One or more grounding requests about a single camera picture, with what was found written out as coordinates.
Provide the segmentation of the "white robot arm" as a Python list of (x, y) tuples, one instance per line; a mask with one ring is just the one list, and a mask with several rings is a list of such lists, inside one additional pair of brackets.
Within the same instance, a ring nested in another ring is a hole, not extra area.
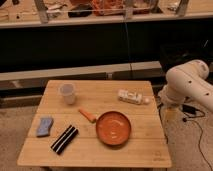
[(209, 67), (202, 60), (191, 60), (166, 72), (167, 84), (158, 92), (165, 108), (179, 108), (191, 98), (213, 113), (213, 85), (206, 81)]

